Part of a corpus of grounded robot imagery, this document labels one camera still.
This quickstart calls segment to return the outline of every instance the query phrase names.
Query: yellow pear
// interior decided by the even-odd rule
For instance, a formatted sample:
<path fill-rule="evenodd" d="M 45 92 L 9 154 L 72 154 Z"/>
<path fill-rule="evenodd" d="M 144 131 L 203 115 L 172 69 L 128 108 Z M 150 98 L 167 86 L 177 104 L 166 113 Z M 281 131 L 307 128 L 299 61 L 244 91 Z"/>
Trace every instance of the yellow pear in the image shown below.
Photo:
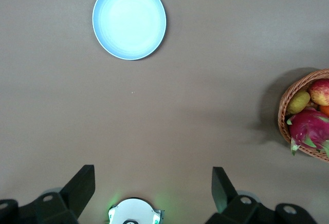
<path fill-rule="evenodd" d="M 297 114 L 307 106 L 309 100 L 309 93 L 304 90 L 299 90 L 288 103 L 287 111 L 291 114 Z"/>

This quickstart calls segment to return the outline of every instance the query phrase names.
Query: woven basket rim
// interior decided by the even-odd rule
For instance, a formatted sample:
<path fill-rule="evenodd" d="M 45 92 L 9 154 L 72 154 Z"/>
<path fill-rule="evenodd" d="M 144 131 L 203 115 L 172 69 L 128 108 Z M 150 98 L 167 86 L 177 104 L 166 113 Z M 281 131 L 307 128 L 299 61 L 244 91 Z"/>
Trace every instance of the woven basket rim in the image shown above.
<path fill-rule="evenodd" d="M 317 70 L 309 73 L 308 75 L 304 76 L 300 80 L 294 82 L 282 95 L 279 105 L 279 113 L 278 113 L 278 125 L 279 130 L 283 138 L 290 144 L 291 135 L 289 132 L 288 125 L 285 122 L 285 118 L 287 114 L 287 106 L 290 102 L 291 98 L 294 94 L 302 88 L 308 88 L 308 86 L 314 81 L 318 79 L 329 79 L 329 68 Z M 316 149 L 313 148 L 304 148 L 299 147 L 299 150 L 302 152 L 309 154 L 313 157 L 316 157 L 320 160 L 329 162 L 329 158 L 327 157 L 326 153 L 318 152 Z"/>

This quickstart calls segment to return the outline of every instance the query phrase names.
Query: screw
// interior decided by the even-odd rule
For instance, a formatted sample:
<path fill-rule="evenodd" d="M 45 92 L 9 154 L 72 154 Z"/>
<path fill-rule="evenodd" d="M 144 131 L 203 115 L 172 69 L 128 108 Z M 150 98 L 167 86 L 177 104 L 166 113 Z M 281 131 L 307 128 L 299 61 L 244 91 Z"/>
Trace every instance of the screw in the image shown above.
<path fill-rule="evenodd" d="M 293 207 L 291 207 L 289 205 L 286 205 L 285 207 L 283 207 L 283 210 L 285 212 L 287 212 L 288 214 L 292 214 L 292 215 L 296 215 L 297 214 L 297 211 Z"/>
<path fill-rule="evenodd" d="M 242 197 L 241 202 L 243 202 L 244 204 L 251 204 L 251 200 L 248 197 Z"/>
<path fill-rule="evenodd" d="M 5 209 L 6 207 L 8 207 L 8 204 L 6 202 L 0 204 L 0 210 Z"/>
<path fill-rule="evenodd" d="M 48 195 L 48 196 L 45 196 L 45 197 L 43 198 L 43 201 L 44 201 L 44 202 L 47 202 L 47 201 L 52 200 L 52 198 L 53 198 L 52 195 Z"/>

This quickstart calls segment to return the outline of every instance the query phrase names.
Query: red apple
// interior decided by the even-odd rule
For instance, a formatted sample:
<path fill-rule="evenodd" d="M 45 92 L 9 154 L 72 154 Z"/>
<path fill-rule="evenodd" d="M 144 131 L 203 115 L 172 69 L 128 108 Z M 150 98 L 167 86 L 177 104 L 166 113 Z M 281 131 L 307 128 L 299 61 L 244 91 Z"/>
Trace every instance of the red apple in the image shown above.
<path fill-rule="evenodd" d="M 319 79 L 309 88 L 313 102 L 322 106 L 329 106 L 329 79 Z"/>

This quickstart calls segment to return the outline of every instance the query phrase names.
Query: light blue plate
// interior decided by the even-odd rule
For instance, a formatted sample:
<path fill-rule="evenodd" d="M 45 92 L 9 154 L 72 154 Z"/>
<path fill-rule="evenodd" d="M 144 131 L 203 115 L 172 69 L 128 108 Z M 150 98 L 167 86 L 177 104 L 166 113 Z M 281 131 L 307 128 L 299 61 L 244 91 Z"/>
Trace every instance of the light blue plate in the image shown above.
<path fill-rule="evenodd" d="M 93 27 L 99 43 L 110 54 L 138 60 L 160 45 L 166 13 L 160 0 L 96 0 Z"/>

